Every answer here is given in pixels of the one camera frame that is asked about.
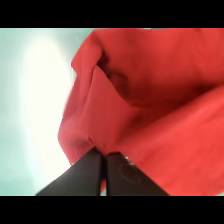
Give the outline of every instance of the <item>red fabric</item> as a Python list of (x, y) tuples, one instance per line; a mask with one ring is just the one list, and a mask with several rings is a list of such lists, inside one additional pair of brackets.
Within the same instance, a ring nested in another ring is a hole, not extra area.
[(105, 29), (72, 61), (70, 163), (120, 151), (170, 195), (224, 192), (224, 30)]

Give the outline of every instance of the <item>cloth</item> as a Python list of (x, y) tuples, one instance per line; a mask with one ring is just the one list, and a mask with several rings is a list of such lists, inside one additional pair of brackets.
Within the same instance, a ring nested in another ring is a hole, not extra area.
[(71, 164), (121, 152), (170, 195), (224, 192), (224, 30), (95, 30), (59, 129)]

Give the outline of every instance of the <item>black bar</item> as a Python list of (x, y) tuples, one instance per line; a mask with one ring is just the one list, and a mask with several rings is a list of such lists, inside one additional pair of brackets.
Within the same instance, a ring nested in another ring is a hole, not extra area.
[(92, 149), (36, 196), (100, 196), (102, 159)]
[(168, 196), (121, 153), (107, 157), (107, 196)]

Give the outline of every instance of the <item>red towel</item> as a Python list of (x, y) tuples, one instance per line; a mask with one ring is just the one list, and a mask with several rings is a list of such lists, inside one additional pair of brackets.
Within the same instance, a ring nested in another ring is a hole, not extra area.
[(224, 30), (95, 30), (59, 130), (71, 164), (120, 151), (170, 195), (224, 192)]

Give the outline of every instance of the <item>red cloth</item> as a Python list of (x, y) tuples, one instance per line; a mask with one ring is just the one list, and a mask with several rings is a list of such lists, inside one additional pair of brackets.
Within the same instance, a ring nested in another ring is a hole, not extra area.
[(224, 192), (224, 30), (105, 29), (85, 40), (59, 130), (70, 163), (120, 151), (170, 195)]

